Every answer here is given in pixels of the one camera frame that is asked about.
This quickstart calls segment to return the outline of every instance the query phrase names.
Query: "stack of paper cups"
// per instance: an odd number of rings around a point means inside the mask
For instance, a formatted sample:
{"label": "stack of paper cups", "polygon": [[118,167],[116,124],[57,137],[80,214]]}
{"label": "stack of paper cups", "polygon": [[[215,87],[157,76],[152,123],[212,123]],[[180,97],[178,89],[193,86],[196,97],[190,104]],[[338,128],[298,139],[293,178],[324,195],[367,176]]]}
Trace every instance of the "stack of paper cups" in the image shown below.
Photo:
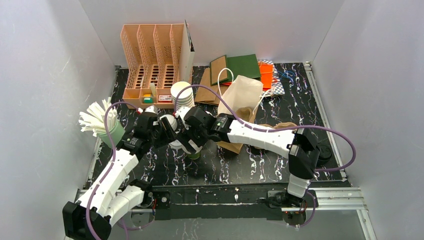
{"label": "stack of paper cups", "polygon": [[174,83],[171,87],[172,102],[176,105],[178,110],[181,107],[192,108],[195,106],[195,99],[193,97],[193,88],[187,88],[184,90],[178,97],[176,102],[177,95],[186,87],[190,86],[190,83],[186,81],[179,81]]}

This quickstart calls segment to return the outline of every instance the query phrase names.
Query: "green eraser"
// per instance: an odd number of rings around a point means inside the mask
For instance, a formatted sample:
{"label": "green eraser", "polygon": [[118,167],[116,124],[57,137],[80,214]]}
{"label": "green eraser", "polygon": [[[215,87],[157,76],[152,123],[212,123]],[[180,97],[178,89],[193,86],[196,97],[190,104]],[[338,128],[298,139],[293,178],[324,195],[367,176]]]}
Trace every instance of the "green eraser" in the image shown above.
{"label": "green eraser", "polygon": [[153,98],[151,98],[151,97],[145,97],[143,99],[143,103],[144,104],[152,104],[153,103]]}

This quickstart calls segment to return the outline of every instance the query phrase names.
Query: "marble tabletop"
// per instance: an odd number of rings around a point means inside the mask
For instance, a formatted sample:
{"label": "marble tabletop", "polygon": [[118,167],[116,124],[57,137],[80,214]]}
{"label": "marble tabletop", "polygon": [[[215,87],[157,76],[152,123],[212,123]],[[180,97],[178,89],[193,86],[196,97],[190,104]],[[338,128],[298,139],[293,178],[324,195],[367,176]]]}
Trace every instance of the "marble tabletop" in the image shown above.
{"label": "marble tabletop", "polygon": [[[324,126],[313,91],[307,79],[302,63],[277,63],[278,71],[286,71],[287,77],[281,78],[285,95],[266,97],[256,114],[255,124],[269,124],[274,126],[281,122],[293,122],[297,125]],[[193,67],[192,83],[198,84],[206,66]],[[128,69],[119,69],[112,94],[112,102],[122,100]],[[212,114],[216,114],[217,107],[206,104],[196,104]],[[118,117],[121,124],[131,128],[137,120],[133,109],[119,106]],[[171,109],[161,109],[160,114],[171,114]],[[330,145],[324,131],[314,130],[318,142]],[[112,151],[104,143],[100,145],[99,153],[94,166],[92,179],[96,179],[112,157]],[[333,156],[325,164],[326,168],[338,167]],[[275,183],[289,181],[288,159],[266,150],[258,150],[244,145],[240,154],[218,148],[217,144],[209,141],[202,149],[200,158],[189,159],[182,150],[174,150],[169,146],[150,151],[140,160],[131,171],[123,185],[133,179],[149,181],[154,186],[171,185],[210,185],[210,184],[251,184]],[[341,180],[339,171],[321,172],[315,176],[315,181]]]}

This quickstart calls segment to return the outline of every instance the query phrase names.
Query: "white wall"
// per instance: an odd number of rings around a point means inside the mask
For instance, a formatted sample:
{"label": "white wall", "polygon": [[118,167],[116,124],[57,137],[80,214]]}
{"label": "white wall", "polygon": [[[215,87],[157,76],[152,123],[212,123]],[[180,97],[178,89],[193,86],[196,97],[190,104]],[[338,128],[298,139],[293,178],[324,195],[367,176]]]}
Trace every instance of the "white wall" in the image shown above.
{"label": "white wall", "polygon": [[[422,239],[424,2],[347,0],[313,61],[378,239]],[[350,150],[343,145],[345,162]]]}
{"label": "white wall", "polygon": [[77,0],[0,1],[1,239],[62,240],[62,208],[87,179],[95,138],[79,111],[115,68]]}
{"label": "white wall", "polygon": [[314,59],[343,0],[80,0],[115,65],[128,66],[124,24],[190,25],[195,65],[227,54],[274,62]]}

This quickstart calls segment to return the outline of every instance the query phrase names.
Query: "bundle of straws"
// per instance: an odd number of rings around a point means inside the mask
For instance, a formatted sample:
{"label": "bundle of straws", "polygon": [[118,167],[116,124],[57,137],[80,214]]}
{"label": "bundle of straws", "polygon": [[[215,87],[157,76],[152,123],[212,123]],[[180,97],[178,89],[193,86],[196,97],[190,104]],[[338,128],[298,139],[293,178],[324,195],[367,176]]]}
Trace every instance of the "bundle of straws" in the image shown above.
{"label": "bundle of straws", "polygon": [[[111,106],[111,98],[102,100],[103,107],[100,106],[96,101],[87,108],[87,113],[80,111],[80,118],[78,120],[81,127],[81,132],[93,131],[93,136],[97,137],[97,134],[106,134],[104,117],[106,110]],[[117,122],[117,110],[113,108],[109,111],[107,116],[107,128],[111,130]]]}

